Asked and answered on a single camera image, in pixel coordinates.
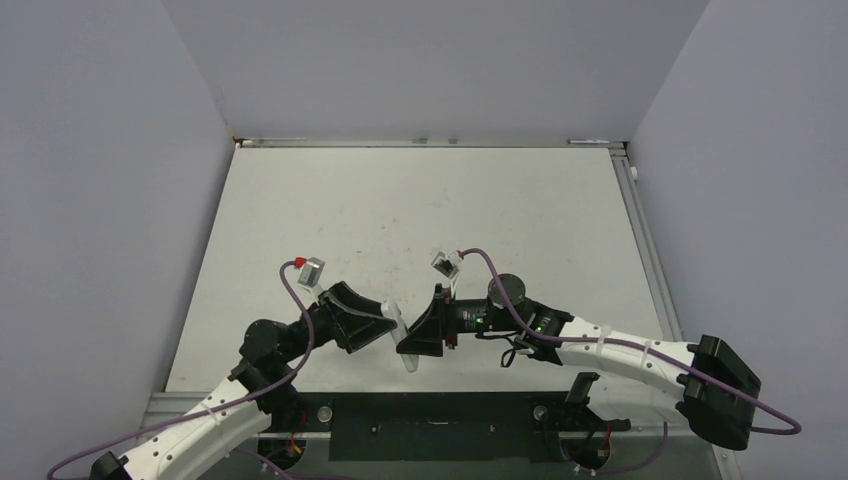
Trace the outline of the white remote control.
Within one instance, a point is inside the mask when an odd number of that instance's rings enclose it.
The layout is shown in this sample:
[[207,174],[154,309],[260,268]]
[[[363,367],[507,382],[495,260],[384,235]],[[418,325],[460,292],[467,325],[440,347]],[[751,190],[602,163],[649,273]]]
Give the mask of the white remote control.
[[[381,312],[385,318],[391,319],[396,323],[396,327],[391,331],[391,337],[395,343],[395,347],[400,345],[400,342],[408,336],[408,327],[402,318],[402,312],[394,299],[387,299],[381,304]],[[415,373],[418,370],[419,356],[399,353],[404,367],[408,373]]]

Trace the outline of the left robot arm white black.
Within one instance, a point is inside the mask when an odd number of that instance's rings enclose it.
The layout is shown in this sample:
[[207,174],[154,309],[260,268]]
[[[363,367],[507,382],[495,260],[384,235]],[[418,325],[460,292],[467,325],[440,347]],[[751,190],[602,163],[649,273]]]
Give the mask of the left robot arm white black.
[[256,320],[245,332],[239,363],[203,400],[139,446],[103,454],[89,476],[197,479],[251,436],[294,424],[291,362],[329,342],[353,353],[402,325],[395,301],[365,298],[344,282],[318,294],[295,322]]

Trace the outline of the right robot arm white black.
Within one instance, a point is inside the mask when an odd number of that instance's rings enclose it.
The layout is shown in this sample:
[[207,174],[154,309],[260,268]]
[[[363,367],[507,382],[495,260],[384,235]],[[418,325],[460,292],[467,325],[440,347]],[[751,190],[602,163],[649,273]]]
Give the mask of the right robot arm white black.
[[579,428],[600,419],[684,423],[711,444],[735,451],[748,446],[755,407],[737,394],[758,398],[762,382],[726,341],[710,335],[696,343],[647,339],[593,324],[530,299],[513,274],[490,281],[483,299],[457,299],[437,285],[396,351],[441,357],[462,334],[487,339],[498,333],[514,334],[516,355],[624,379],[622,386],[567,397],[566,417]]

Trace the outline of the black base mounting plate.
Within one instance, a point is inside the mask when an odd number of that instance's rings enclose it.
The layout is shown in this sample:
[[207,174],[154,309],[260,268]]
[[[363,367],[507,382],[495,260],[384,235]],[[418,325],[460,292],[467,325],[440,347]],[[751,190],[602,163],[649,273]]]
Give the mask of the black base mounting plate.
[[258,440],[275,458],[329,443],[331,461],[559,460],[563,435],[574,451],[627,432],[626,419],[603,420],[587,400],[561,392],[300,393],[273,416]]

